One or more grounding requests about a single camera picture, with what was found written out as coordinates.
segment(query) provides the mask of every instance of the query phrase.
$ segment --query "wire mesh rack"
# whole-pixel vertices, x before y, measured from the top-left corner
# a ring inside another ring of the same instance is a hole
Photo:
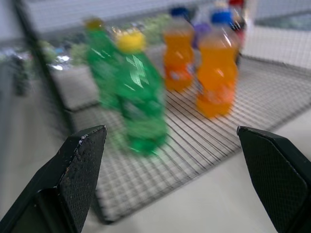
[[[159,57],[151,59],[156,64]],[[183,94],[168,92],[168,140],[156,156],[147,158],[116,143],[123,128],[119,113],[97,104],[74,111],[77,129],[98,124],[108,128],[97,186],[106,222],[133,213],[233,155],[240,149],[237,126],[270,131],[309,109],[310,76],[304,70],[243,58],[231,114],[211,120],[196,110],[195,86]]]
[[[122,147],[120,114],[104,110],[87,67],[76,75],[51,74],[37,46],[38,38],[17,6],[28,43],[41,67],[44,87],[33,82],[58,138],[77,130],[104,124],[107,139],[93,207],[100,220],[113,223],[200,176],[240,149],[236,128],[251,126],[271,131],[311,107],[311,71],[276,61],[244,56],[238,78],[237,96],[227,116],[206,119],[196,110],[196,85],[182,94],[167,92],[167,143],[156,155],[142,157]],[[163,46],[147,51],[163,73]],[[248,48],[249,55],[254,51]]]

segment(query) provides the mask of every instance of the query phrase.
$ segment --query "soda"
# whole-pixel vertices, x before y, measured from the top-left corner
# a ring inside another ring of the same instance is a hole
[[[104,108],[118,109],[115,75],[121,55],[108,37],[99,18],[87,20],[85,27],[89,44],[87,61],[99,90],[100,103]]]
[[[150,154],[165,142],[167,125],[163,80],[143,53],[144,45],[140,32],[118,36],[125,59],[118,72],[117,96],[130,148]]]
[[[172,21],[163,32],[167,45],[163,58],[165,84],[168,90],[177,92],[191,86],[194,76],[194,55],[191,47],[194,30],[185,19],[185,14],[186,8],[173,8]]]
[[[230,112],[238,75],[235,59],[239,39],[229,26],[231,12],[215,13],[212,23],[213,32],[199,44],[202,63],[198,70],[197,107],[208,118]]]
[[[246,22],[245,22],[245,19],[243,18],[244,0],[230,0],[229,5],[233,13],[231,29],[235,31],[235,33],[240,39],[240,43],[241,43],[240,50],[241,50],[243,47],[245,31],[246,31]],[[238,57],[236,59],[237,65],[240,64],[240,57],[241,57],[241,54],[238,53]]]

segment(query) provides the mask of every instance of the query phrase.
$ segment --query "blue bottle cap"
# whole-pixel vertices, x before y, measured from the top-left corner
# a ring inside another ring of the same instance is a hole
[[[175,7],[171,9],[171,16],[178,17],[183,16],[186,19],[189,18],[189,10],[186,7]]]
[[[231,11],[228,9],[215,12],[211,17],[211,22],[213,24],[227,24],[231,25],[232,23],[232,14]]]

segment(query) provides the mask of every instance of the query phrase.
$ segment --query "bottle label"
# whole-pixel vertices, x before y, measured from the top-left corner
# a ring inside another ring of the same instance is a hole
[[[164,112],[164,93],[158,91],[153,97],[142,100],[128,100],[119,97],[121,112],[124,118],[130,120],[147,120],[160,116]]]
[[[224,83],[215,90],[205,89],[201,82],[198,82],[198,92],[203,99],[212,104],[232,103],[235,96],[235,84]]]
[[[175,81],[191,80],[194,76],[194,64],[187,63],[178,66],[165,66],[167,79]]]

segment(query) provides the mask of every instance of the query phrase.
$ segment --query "white floor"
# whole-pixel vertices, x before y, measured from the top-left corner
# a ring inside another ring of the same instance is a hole
[[[311,111],[276,133],[286,136],[311,158]],[[11,143],[6,169],[1,171],[0,217],[34,173],[57,151],[34,104],[14,98]],[[83,233],[275,233],[258,199],[242,154],[113,226],[103,226],[89,213]]]

